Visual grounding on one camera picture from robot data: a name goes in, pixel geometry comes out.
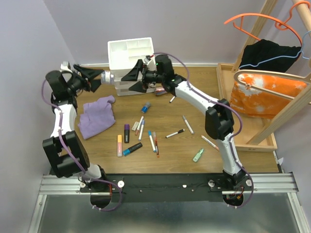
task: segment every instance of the metal floor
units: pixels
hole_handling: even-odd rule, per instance
[[[286,193],[254,194],[241,209],[224,202],[123,203],[108,213],[89,196],[48,195],[40,233],[297,233]]]

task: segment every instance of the wooden table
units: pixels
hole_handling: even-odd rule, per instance
[[[216,68],[189,67],[191,83],[211,95],[219,98]],[[183,67],[175,67],[175,72],[186,77]],[[80,133],[79,116],[83,113],[83,104],[94,102],[101,97],[113,95],[116,99],[112,109],[116,123],[106,131],[84,140]],[[99,164],[107,173],[191,173],[221,172],[223,162],[219,152],[206,143],[201,135],[205,132],[205,116],[185,100],[176,98],[169,103],[171,94],[155,96],[154,93],[119,97],[114,86],[102,85],[96,93],[82,93],[78,98],[78,116],[75,130],[78,133],[90,161]],[[143,105],[149,101],[151,107],[146,114],[141,113]],[[130,155],[117,157],[117,135],[124,135],[124,124],[132,128],[135,121],[145,116],[145,128],[142,137],[143,147]],[[182,115],[185,115],[195,134],[186,127]],[[180,129],[186,131],[170,138],[166,135]],[[160,157],[152,151],[148,130],[156,131]],[[138,143],[138,136],[130,130],[130,143],[122,144],[123,150]],[[196,153],[204,148],[200,160],[192,161]],[[272,152],[239,151],[239,158],[249,172],[278,172]]]

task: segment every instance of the light purple wall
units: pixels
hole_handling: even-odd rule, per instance
[[[284,20],[288,17],[288,11],[293,5],[291,0],[286,0],[279,18]],[[293,18],[289,22],[301,36],[306,32],[305,27],[296,10],[293,11]],[[299,42],[290,32],[271,29],[269,39],[285,46],[298,46]],[[311,40],[306,36],[305,56],[311,57]],[[300,58],[289,70],[288,73],[302,75],[311,72],[308,61]],[[297,113],[291,120],[285,123],[275,133],[278,150],[278,158],[284,157],[282,167],[286,172],[293,172],[299,188],[298,198],[311,226],[311,107],[306,106]]]
[[[0,232],[24,233],[49,168],[42,140],[54,125],[40,87],[73,57],[42,0],[3,1],[0,22]]]
[[[247,36],[224,22],[264,0],[44,0],[78,63],[107,63],[107,42],[151,37],[183,62],[233,62]],[[244,21],[250,29],[255,17]]]

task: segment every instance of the white marker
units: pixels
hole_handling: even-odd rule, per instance
[[[150,138],[150,142],[151,142],[152,150],[153,150],[154,152],[156,152],[156,148],[155,148],[154,140],[152,139],[152,136],[151,136],[151,131],[150,131],[150,130],[148,130],[148,135],[149,135],[149,138]]]
[[[194,131],[192,130],[192,128],[190,127],[190,124],[188,123],[188,121],[186,120],[185,116],[183,116],[183,119],[185,121],[186,126],[188,127],[188,129],[190,130],[191,134],[194,134]]]
[[[176,134],[179,134],[179,133],[182,133],[183,131],[185,131],[184,129],[182,129],[182,130],[179,130],[179,131],[177,131],[177,132],[174,132],[174,133],[172,133],[172,134],[170,134],[170,135],[167,135],[165,138],[169,138],[169,137],[172,137],[172,136],[174,136],[174,135],[176,135]]]
[[[138,137],[138,141],[141,141],[142,132],[143,132],[143,130],[144,130],[144,125],[145,125],[145,120],[142,120],[141,129],[140,129],[140,133],[139,133],[139,137]]]
[[[175,98],[176,96],[173,96],[173,98],[170,100],[170,103],[172,103]]]
[[[210,140],[208,140],[206,137],[204,137],[203,135],[201,135],[201,138],[206,141],[207,143],[209,143],[212,147],[214,147],[216,150],[219,151],[218,146],[216,146],[214,143],[212,143]]]
[[[139,129],[141,127],[141,124],[142,124],[142,120],[144,120],[144,116],[141,117],[140,121],[139,121],[139,124],[137,126],[137,129],[136,129],[136,132],[135,132],[135,135],[138,135],[138,132],[139,132]]]

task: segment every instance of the pink highlighter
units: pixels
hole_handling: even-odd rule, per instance
[[[122,157],[122,135],[118,135],[118,150],[117,156]]]

